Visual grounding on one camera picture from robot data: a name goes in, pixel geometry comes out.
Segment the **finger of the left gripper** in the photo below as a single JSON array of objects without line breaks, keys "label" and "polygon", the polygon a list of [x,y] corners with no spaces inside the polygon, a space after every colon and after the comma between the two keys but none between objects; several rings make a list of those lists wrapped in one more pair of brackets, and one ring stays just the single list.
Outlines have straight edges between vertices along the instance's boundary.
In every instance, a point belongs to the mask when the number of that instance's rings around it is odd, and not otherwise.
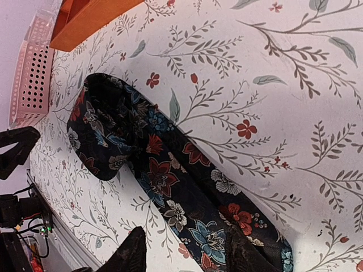
[{"label": "finger of the left gripper", "polygon": [[39,131],[31,126],[1,132],[1,147],[16,144],[1,154],[1,180],[6,180],[17,166],[25,164],[39,139]]}]

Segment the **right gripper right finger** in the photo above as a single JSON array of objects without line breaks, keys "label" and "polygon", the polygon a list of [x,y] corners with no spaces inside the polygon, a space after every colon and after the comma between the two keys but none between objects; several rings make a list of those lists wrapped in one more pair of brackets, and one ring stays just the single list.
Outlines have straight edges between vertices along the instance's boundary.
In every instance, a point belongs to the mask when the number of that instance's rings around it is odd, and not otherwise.
[{"label": "right gripper right finger", "polygon": [[228,272],[278,271],[257,251],[240,228],[234,225],[227,229],[225,252]]}]

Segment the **dark floral tie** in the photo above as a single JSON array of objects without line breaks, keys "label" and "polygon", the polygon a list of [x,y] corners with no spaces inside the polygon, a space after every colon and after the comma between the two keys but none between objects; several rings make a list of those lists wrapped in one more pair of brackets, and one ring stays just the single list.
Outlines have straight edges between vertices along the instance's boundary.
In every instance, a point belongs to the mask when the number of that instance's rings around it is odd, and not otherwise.
[{"label": "dark floral tie", "polygon": [[239,227],[278,271],[293,252],[276,227],[175,125],[123,80],[86,77],[67,122],[69,142],[98,179],[123,165],[203,271],[226,271],[225,241]]}]

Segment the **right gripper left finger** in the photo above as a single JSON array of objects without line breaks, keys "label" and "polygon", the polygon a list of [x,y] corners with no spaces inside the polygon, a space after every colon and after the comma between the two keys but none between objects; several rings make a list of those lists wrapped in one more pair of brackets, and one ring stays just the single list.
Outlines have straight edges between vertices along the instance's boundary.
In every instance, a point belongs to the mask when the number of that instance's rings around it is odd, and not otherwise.
[{"label": "right gripper left finger", "polygon": [[146,255],[145,231],[142,227],[136,227],[96,272],[145,272]]}]

